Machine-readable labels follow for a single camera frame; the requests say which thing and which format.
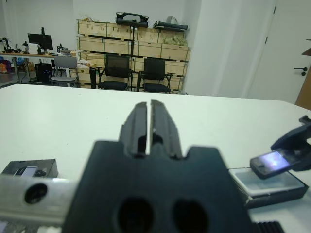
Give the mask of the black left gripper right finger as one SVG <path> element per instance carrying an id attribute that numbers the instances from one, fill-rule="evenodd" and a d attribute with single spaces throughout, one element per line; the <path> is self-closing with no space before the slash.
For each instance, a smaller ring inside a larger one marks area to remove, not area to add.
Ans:
<path id="1" fill-rule="evenodd" d="M 151 99 L 151 148 L 161 144 L 166 155 L 173 159 L 182 159 L 178 129 L 164 103 Z"/>

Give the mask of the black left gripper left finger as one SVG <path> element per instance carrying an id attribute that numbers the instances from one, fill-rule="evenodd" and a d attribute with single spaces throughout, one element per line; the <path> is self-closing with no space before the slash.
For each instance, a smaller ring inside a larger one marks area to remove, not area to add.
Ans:
<path id="1" fill-rule="evenodd" d="M 124 145 L 124 153 L 131 157 L 146 156 L 147 103 L 135 105 L 121 126 L 119 141 Z"/>

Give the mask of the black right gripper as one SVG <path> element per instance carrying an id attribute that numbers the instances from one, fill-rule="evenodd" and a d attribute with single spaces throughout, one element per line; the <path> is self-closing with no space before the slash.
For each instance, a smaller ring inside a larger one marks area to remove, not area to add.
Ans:
<path id="1" fill-rule="evenodd" d="M 272 146 L 271 150 L 291 150 L 292 162 L 290 170 L 307 171 L 311 169 L 311 146 L 306 145 L 311 137 L 311 119 L 304 115 L 299 119 L 302 126 L 295 128 L 281 138 Z"/>

